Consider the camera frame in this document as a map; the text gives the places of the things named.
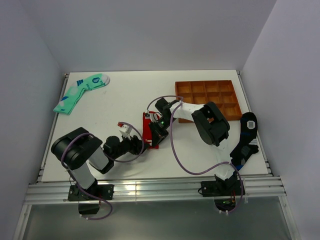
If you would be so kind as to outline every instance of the sock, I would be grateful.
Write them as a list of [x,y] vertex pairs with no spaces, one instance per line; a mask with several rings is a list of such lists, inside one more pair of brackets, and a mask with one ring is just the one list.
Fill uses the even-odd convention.
[[230,153],[231,162],[240,169],[252,154],[259,152],[258,141],[258,121],[252,112],[247,112],[240,119],[240,140],[234,150]]
[[76,81],[74,84],[72,84],[72,86],[70,86],[66,94],[53,109],[53,111],[69,115],[85,91],[91,91],[104,87],[108,85],[109,82],[110,78],[102,73]]

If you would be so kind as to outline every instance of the white table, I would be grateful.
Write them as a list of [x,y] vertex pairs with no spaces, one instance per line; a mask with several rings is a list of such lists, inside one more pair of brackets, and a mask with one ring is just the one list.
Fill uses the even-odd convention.
[[[77,80],[87,78],[98,72],[72,72],[66,89]],[[249,111],[246,99],[235,70],[192,70],[192,71],[125,71],[105,72],[110,84],[87,91],[78,101],[70,115],[59,114],[56,120],[52,143],[63,135],[83,127],[100,138],[120,137],[117,123],[120,121],[134,125],[142,132],[142,114],[148,103],[156,97],[175,94],[176,81],[232,80],[232,84],[242,113]],[[229,151],[239,142],[240,121],[230,121]],[[182,164],[192,172],[201,172],[217,163],[214,149],[205,144],[193,123],[178,123],[173,126],[173,140],[177,155]],[[121,159],[131,158],[125,155]],[[114,163],[114,167],[105,175],[89,165],[92,174],[98,180],[137,180],[161,178],[193,177],[184,172],[177,164],[170,140],[164,140],[159,149],[146,151],[137,160],[130,163]],[[213,176],[212,170],[203,176]],[[261,151],[252,155],[240,170],[242,175],[268,174]],[[69,175],[57,158],[49,151],[45,160],[43,182],[68,181]]]

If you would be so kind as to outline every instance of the red object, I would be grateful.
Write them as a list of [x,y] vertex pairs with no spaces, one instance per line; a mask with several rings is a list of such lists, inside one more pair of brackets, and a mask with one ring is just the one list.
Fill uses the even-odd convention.
[[[146,113],[144,112],[142,115],[142,138],[143,141],[145,143],[151,144],[152,143],[152,134],[151,134],[151,130],[149,127],[149,123],[151,123],[151,118],[150,115],[156,115],[158,117],[158,115],[154,112],[154,111],[149,111],[149,116],[146,116]],[[151,149],[158,149],[159,145],[152,147],[150,146]]]

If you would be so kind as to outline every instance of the white wall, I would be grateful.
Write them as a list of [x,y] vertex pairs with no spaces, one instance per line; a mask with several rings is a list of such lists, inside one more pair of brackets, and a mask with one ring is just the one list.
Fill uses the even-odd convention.
[[242,72],[303,239],[320,235],[320,1],[278,0]]
[[63,75],[17,0],[0,1],[0,239],[38,176]]
[[276,0],[20,0],[66,72],[242,69]]

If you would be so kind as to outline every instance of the gray wall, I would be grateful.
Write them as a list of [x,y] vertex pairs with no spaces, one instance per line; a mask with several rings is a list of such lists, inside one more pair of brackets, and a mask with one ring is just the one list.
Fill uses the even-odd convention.
[[242,72],[303,239],[320,235],[320,1],[278,0]]
[[232,216],[219,214],[212,199],[114,203],[99,221],[79,218],[77,204],[32,206],[23,240],[290,239],[277,197],[248,201]]
[[63,75],[17,0],[0,1],[0,239],[40,168]]
[[276,0],[20,0],[66,72],[243,68]]

